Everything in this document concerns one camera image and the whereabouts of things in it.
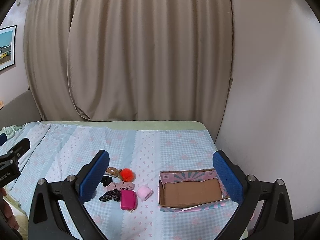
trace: black picture frame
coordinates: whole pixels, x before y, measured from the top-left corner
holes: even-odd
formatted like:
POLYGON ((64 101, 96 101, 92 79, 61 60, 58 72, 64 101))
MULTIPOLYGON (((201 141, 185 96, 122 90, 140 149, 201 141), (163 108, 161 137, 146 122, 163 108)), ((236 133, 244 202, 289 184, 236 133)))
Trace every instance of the black picture frame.
POLYGON ((7 69, 7 68, 9 68, 9 67, 11 67, 11 66, 13 66, 13 65, 15 65, 15 63, 16 63, 16 53, 15 53, 15 46, 16 46, 16 34, 17 34, 17 25, 12 25, 12 26, 8 26, 8 27, 5 27, 5 28, 1 28, 0 29, 0 32, 1 31, 3 31, 3 30, 5 30, 5 29, 10 29, 10 28, 14 28, 14 32, 12 33, 12 35, 13 35, 13 38, 12 38, 12 41, 13 41, 13 44, 11 44, 11 51, 13 51, 13 53, 11 53, 11 55, 12 55, 12 59, 11 59, 11 63, 8 65, 8 66, 6 66, 6 67, 4 67, 4 68, 1 68, 1 65, 0 65, 0 74, 1 74, 1 71, 3 71, 3 70, 5 70, 5 69, 7 69))

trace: finger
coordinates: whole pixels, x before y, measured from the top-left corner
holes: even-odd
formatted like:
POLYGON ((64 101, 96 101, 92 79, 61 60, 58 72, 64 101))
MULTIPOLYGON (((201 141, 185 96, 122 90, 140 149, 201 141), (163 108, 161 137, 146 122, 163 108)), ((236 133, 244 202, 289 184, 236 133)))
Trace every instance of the finger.
POLYGON ((13 216, 11 207, 9 206, 9 204, 6 201, 4 202, 4 215, 7 219, 9 219, 10 217, 13 216))
POLYGON ((6 191, 4 190, 4 188, 0 188, 0 192, 1 194, 5 197, 7 195, 6 191))
POLYGON ((14 226, 14 229, 15 229, 15 230, 18 230, 18 229, 19 229, 19 224, 18 224, 18 222, 16 222, 16 225, 14 226))
POLYGON ((16 221, 16 218, 14 216, 10 217, 8 219, 8 225, 11 227, 11 228, 14 228, 15 225, 16 225, 17 221, 16 221))

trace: wall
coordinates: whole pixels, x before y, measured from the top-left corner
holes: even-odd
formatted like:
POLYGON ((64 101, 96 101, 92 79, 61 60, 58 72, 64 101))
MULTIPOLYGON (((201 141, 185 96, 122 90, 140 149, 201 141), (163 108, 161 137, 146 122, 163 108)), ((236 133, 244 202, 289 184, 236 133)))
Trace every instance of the wall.
POLYGON ((1 28, 17 25, 15 44, 16 64, 0 72, 0 100, 5 105, 28 90, 28 79, 23 57, 24 22, 28 4, 29 0, 21 0, 19 6, 14 4, 1 24, 1 28))
POLYGON ((216 145, 284 179, 294 219, 320 211, 320 23, 305 0, 232 0, 233 83, 216 145))

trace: orange object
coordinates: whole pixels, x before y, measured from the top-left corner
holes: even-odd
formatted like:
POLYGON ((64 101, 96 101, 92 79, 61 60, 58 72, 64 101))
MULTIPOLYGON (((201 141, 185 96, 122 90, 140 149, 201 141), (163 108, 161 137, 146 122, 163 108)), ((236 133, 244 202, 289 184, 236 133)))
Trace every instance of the orange object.
POLYGON ((118 171, 118 178, 122 181, 133 182, 135 176, 132 170, 125 168, 123 170, 118 171))

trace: pink wallet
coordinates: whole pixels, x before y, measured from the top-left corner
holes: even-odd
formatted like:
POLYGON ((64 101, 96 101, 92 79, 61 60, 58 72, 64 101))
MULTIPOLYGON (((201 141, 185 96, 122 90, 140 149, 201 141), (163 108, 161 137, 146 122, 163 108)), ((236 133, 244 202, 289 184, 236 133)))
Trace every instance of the pink wallet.
POLYGON ((133 190, 121 190, 121 209, 122 210, 135 210, 138 201, 137 195, 133 190))

